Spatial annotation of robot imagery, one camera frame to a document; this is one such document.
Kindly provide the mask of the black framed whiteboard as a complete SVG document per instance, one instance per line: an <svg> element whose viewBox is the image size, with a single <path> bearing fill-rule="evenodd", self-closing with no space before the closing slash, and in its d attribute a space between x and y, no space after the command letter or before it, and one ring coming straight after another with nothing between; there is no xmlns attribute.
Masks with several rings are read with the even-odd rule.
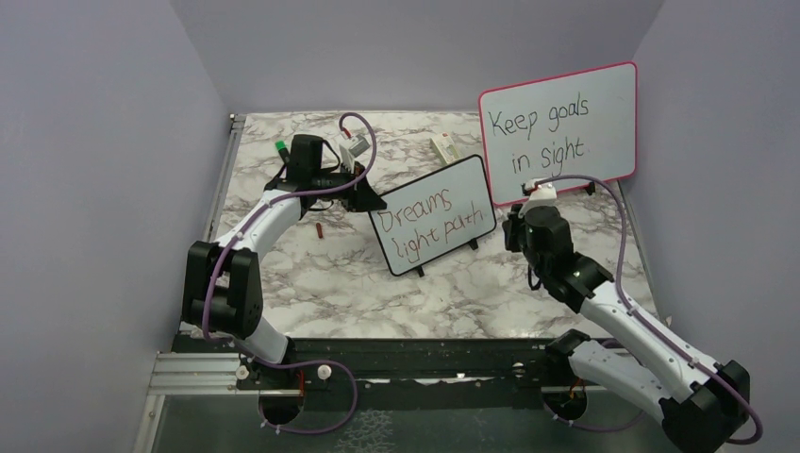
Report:
<svg viewBox="0 0 800 453"><path fill-rule="evenodd" d="M395 277L462 246L473 250L493 232L493 209L480 156L457 160L381 195L387 203L369 213L389 272Z"/></svg>

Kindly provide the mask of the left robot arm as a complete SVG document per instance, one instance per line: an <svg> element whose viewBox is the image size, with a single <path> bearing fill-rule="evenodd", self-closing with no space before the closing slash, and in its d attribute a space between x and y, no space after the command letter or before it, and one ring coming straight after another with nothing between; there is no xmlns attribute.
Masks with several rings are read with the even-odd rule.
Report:
<svg viewBox="0 0 800 453"><path fill-rule="evenodd" d="M226 234L197 241L188 251L181 320L200 328L206 338L224 341L261 360L260 373L281 388L295 379L296 362L288 356L290 339L263 319L260 262L277 240L319 201L338 202L349 212L386 207L370 186L358 157L375 148L362 135L344 135L336 165L322 164L328 140L298 134L278 144L283 165L264 187L262 197Z"/></svg>

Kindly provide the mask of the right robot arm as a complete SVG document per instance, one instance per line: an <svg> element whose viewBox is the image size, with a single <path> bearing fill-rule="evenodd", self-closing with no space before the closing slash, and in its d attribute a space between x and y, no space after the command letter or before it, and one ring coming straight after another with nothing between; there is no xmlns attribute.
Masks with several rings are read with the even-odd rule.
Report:
<svg viewBox="0 0 800 453"><path fill-rule="evenodd" d="M749 373L736 361L721 364L681 340L626 294L610 271L576 252L570 225L557 208L516 204L503 230L506 249L525 256L532 288L544 288L629 353L622 357L571 329L547 347L544 371L552 381L582 378L605 387L659 423L682 452L714 452L735 443L747 421L761 436Z"/></svg>

